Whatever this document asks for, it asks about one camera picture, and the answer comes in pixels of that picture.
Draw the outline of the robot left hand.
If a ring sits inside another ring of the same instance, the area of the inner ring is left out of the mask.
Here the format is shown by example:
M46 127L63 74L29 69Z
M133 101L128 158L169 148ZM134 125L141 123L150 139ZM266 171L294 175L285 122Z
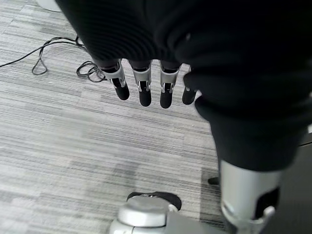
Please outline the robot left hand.
M312 122L309 0L59 0L99 68L187 64L214 137L232 234L260 234Z

